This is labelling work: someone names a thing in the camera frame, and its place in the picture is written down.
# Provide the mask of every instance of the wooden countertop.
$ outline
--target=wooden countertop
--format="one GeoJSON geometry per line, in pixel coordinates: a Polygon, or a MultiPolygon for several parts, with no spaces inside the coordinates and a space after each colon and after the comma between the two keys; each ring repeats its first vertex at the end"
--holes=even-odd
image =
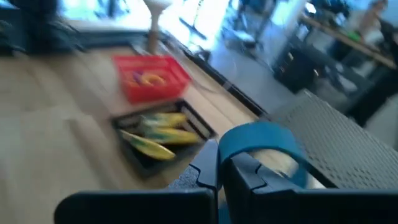
{"type": "Polygon", "coordinates": [[[374,60],[382,63],[383,65],[385,65],[389,68],[393,68],[393,69],[396,68],[394,61],[391,60],[391,58],[383,56],[380,53],[380,51],[378,51],[378,49],[375,49],[370,46],[366,46],[366,44],[354,41],[354,40],[350,39],[349,37],[347,37],[346,35],[344,35],[343,33],[341,33],[340,31],[338,31],[330,26],[321,24],[320,22],[316,21],[315,19],[309,18],[307,16],[302,15],[300,17],[300,21],[303,23],[306,23],[308,25],[311,25],[315,28],[321,29],[326,34],[334,37],[335,39],[337,39],[339,41],[342,41],[343,43],[362,52],[363,54],[368,55],[369,57],[373,58],[374,60]]]}
{"type": "MultiPolygon", "coordinates": [[[[0,58],[0,223],[52,223],[56,205],[80,190],[159,189],[192,158],[142,180],[119,153],[109,117],[151,106],[123,97],[110,56],[87,54],[0,58]]],[[[211,93],[190,86],[184,98],[218,133],[256,119],[187,58],[182,64],[211,93]]],[[[292,166],[278,152],[259,152],[271,168],[292,166]]]]}

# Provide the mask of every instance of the person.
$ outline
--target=person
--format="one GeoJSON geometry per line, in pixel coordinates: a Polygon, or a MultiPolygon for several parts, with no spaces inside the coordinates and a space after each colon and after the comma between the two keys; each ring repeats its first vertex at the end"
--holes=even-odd
{"type": "MultiPolygon", "coordinates": [[[[373,1],[365,11],[352,11],[345,22],[343,29],[348,34],[356,34],[364,44],[372,45],[382,38],[379,21],[381,13],[388,5],[388,0],[373,1]]],[[[339,62],[342,62],[351,51],[351,47],[335,41],[329,53],[339,62]]]]}
{"type": "MultiPolygon", "coordinates": [[[[395,64],[398,65],[398,29],[392,35],[391,53],[395,64]]],[[[347,117],[352,117],[360,126],[365,126],[388,98],[398,93],[398,68],[392,69],[378,80],[348,112],[347,117]]]]}

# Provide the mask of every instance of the red plastic basket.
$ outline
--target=red plastic basket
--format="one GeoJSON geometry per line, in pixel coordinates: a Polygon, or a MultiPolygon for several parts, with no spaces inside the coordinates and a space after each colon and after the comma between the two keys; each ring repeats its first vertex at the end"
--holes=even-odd
{"type": "Polygon", "coordinates": [[[121,88],[131,103],[178,98],[191,82],[191,77],[170,56],[116,55],[113,60],[121,88]],[[163,81],[156,78],[152,84],[140,83],[144,75],[163,81]]]}

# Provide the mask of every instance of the yellow banana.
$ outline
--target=yellow banana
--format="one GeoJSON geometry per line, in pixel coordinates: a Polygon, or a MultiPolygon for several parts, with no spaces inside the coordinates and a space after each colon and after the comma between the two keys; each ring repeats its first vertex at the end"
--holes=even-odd
{"type": "Polygon", "coordinates": [[[157,113],[142,115],[142,124],[162,128],[172,128],[187,120],[183,113],[157,113]]]}
{"type": "Polygon", "coordinates": [[[158,160],[169,160],[175,157],[175,154],[167,148],[150,141],[148,139],[130,134],[127,131],[120,130],[125,140],[134,146],[138,151],[143,154],[158,160]]]}
{"type": "Polygon", "coordinates": [[[159,144],[193,144],[199,141],[196,134],[173,128],[147,129],[144,136],[159,144]]]}

